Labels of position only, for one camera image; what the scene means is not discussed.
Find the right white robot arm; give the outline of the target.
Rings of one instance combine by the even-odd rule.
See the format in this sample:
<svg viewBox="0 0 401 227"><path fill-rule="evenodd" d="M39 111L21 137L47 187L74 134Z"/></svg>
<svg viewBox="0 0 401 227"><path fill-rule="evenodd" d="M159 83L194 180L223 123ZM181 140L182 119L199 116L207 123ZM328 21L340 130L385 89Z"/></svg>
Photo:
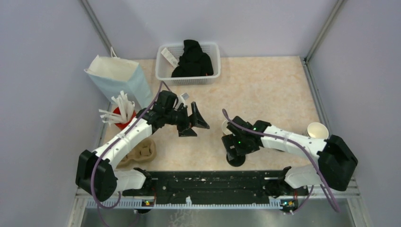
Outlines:
<svg viewBox="0 0 401 227"><path fill-rule="evenodd" d="M260 148L271 148L305 157L306 166L290 167L277 182L278 191L290 195L296 188L320 184L336 191L345 191L358 165L358 159L343 138L331 135L317 139L280 129L269 122L251 125L239 116L228 120L231 134L224 139L234 149L229 155L245 156Z"/></svg>

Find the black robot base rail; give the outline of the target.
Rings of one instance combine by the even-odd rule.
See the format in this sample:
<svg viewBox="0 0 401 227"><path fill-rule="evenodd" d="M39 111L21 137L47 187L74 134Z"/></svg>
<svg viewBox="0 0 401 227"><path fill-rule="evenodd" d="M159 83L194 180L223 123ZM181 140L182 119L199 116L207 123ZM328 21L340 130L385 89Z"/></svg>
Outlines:
<svg viewBox="0 0 401 227"><path fill-rule="evenodd" d="M283 170L261 171L149 171L141 189L124 190L124 197L151 196L157 204L194 205L268 204L273 199L306 196L302 186L293 189Z"/></svg>

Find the stack of paper cups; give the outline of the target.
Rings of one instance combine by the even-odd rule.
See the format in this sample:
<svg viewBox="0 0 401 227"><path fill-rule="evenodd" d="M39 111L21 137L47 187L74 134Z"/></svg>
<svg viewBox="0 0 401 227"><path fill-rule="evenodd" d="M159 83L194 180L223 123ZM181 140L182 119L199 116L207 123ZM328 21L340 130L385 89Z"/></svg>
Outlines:
<svg viewBox="0 0 401 227"><path fill-rule="evenodd" d="M303 135L316 139L327 139L329 137L329 131L324 124L312 122L307 126Z"/></svg>

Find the brown paper coffee cup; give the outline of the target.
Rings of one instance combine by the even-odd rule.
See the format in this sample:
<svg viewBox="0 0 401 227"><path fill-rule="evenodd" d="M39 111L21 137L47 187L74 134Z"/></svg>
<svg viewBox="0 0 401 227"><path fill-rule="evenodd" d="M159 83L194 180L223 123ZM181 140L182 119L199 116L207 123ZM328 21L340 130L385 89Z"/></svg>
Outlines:
<svg viewBox="0 0 401 227"><path fill-rule="evenodd" d="M228 126L228 121L227 120L223 121L221 124L223 135L232 134L232 132L227 128L227 126Z"/></svg>

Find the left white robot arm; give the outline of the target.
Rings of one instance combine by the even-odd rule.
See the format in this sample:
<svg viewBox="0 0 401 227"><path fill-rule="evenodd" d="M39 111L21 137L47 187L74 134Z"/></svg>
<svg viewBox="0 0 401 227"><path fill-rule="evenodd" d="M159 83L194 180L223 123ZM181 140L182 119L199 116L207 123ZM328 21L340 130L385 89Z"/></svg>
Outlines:
<svg viewBox="0 0 401 227"><path fill-rule="evenodd" d="M128 171L116 168L137 145L165 125L176 126L179 137L196 137L194 127L210 128L195 102L190 105L192 114L188 114L188 105L178 100L171 91L159 91L150 107L139 111L137 117L110 141L93 151L84 150L78 158L76 185L98 201L125 190L149 194L152 188L149 174L138 168Z"/></svg>

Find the black coffee cup lid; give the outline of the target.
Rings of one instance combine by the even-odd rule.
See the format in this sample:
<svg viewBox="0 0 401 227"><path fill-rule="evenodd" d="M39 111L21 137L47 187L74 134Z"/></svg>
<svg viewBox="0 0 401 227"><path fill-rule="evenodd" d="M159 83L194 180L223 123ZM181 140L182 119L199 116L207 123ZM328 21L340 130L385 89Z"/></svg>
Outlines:
<svg viewBox="0 0 401 227"><path fill-rule="evenodd" d="M240 167L245 163L246 156L230 157L226 155L226 161L233 167Z"/></svg>

